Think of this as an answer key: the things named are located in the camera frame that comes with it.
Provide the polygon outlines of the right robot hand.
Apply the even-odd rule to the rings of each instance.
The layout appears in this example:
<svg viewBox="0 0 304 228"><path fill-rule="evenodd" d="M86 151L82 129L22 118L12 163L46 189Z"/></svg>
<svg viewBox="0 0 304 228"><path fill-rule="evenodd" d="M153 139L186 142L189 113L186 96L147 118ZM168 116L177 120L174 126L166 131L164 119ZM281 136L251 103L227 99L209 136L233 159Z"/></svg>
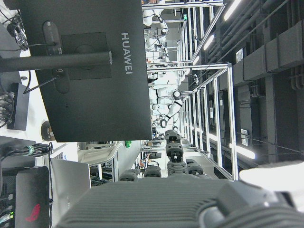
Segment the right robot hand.
<svg viewBox="0 0 304 228"><path fill-rule="evenodd" d="M193 160L183 160L180 135L165 132L168 176L157 166L142 179L89 190L63 216L59 228L301 228L304 182L292 179L302 162L244 170L238 180L213 179Z"/></svg>

